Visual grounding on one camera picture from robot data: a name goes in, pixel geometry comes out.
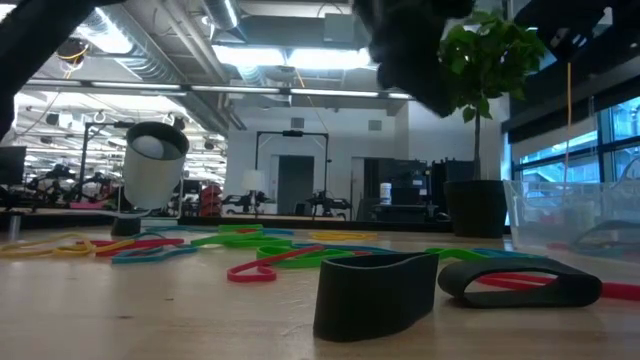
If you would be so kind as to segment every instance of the door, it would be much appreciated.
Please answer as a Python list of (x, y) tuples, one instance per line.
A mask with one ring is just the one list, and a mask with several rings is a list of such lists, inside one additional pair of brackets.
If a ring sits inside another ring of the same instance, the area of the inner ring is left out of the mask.
[(295, 214), (296, 204), (306, 204), (305, 215), (311, 208), (305, 201), (313, 195), (313, 156), (280, 156), (278, 167), (278, 214)]

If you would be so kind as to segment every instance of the plant stem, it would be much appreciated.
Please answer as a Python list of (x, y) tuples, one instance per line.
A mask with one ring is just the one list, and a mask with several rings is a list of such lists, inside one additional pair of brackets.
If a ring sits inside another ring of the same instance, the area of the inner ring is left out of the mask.
[(480, 111), (476, 108), (475, 148), (473, 151), (473, 180), (480, 180)]

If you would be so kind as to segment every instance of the ceiling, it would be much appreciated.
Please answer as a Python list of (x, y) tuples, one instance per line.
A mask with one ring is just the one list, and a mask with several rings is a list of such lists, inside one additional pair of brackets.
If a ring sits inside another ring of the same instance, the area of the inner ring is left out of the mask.
[[(123, 5), (97, 10), (92, 15), (100, 15), (98, 20), (108, 20), (102, 24), (107, 32), (96, 33), (95, 28), (91, 27), (91, 18), (78, 28), (74, 36), (84, 38), (91, 45), (80, 65), (74, 67), (68, 61), (52, 56), (36, 77), (109, 82), (256, 85), (248, 80), (246, 66), (241, 72), (241, 67), (221, 63), (220, 55), (224, 54), (220, 53), (221, 50), (214, 51), (212, 45), (234, 49), (276, 49), (287, 63), (292, 61), (295, 50), (299, 49), (321, 48), (351, 51), (351, 55), (361, 54), (360, 49), (365, 48), (368, 42), (368, 34), (351, 15), (349, 3), (349, 0), (329, 3), (320, 0), (238, 0), (239, 26), (229, 31), (217, 29), (212, 32), (211, 17), (207, 15), (201, 0), (128, 0)], [(479, 1), (479, 6), (485, 9), (501, 4), (502, 0)], [(0, 14), (3, 10), (7, 9), (0, 7)], [(353, 26), (345, 28), (344, 24)], [(127, 50), (118, 53), (114, 46), (121, 45)], [(250, 61), (254, 58), (243, 55), (240, 59)], [(329, 59), (330, 55), (312, 57), (311, 60), (307, 59), (311, 66), (298, 65), (296, 68), (258, 64), (253, 66), (252, 71), (257, 73), (262, 85), (268, 86), (378, 91), (374, 64), (365, 61), (358, 66), (340, 68), (327, 65)], [(183, 117), (186, 123), (184, 132), (191, 143), (188, 166), (198, 170), (191, 173), (221, 182), (225, 176), (224, 138), (229, 130), (247, 129), (243, 115), (251, 114), (251, 119), (255, 120), (254, 115), (259, 115), (261, 109), (276, 108), (279, 116), (289, 118), (300, 112), (296, 109), (316, 107), (333, 111), (369, 109), (393, 117), (405, 103), (398, 100), (323, 96), (148, 94), (126, 89), (100, 92), (81, 89), (68, 93), (58, 92), (55, 88), (33, 87), (25, 87), (16, 101), (19, 111), (14, 144), (29, 146), (30, 159), (35, 159), (30, 161), (34, 171), (44, 171), (54, 162), (76, 166), (78, 150), (82, 148), (84, 122), (102, 120), (104, 117), (106, 122), (171, 123), (176, 117)], [(64, 123), (64, 126), (48, 125), (45, 121), (48, 114), (59, 116), (60, 124)], [(114, 145), (114, 139), (118, 142), (117, 139), (122, 139), (124, 132), (107, 127), (91, 135), (93, 138), (88, 145), (90, 166), (95, 164), (96, 171), (116, 169), (117, 166), (113, 165), (121, 161), (122, 147)], [(213, 141), (214, 149), (205, 150), (205, 141)]]

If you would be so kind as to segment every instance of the potted plant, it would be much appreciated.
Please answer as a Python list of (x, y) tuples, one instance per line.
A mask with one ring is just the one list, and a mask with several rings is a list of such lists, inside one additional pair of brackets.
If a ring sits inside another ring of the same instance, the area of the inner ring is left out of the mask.
[(502, 182), (481, 180), (480, 120), (492, 119), (490, 99), (524, 98), (525, 78), (539, 70), (545, 46), (535, 30), (497, 13), (476, 11), (467, 25), (477, 29), (454, 26), (438, 57), (452, 109), (462, 109), (465, 123), (475, 122), (474, 180), (446, 183), (445, 195), (456, 236), (498, 238), (507, 207)]

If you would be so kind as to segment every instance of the black rubber band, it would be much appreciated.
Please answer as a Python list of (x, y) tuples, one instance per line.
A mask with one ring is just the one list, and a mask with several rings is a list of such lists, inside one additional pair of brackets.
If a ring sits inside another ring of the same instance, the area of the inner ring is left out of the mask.
[(438, 255), (425, 253), (323, 261), (314, 335), (349, 342), (409, 328), (433, 309), (437, 271)]
[[(556, 275), (544, 286), (530, 290), (465, 293), (475, 279), (506, 272), (539, 272)], [(445, 292), (472, 308), (581, 307), (600, 298), (602, 282), (593, 275), (546, 258), (491, 258), (461, 261), (445, 267), (438, 277)]]

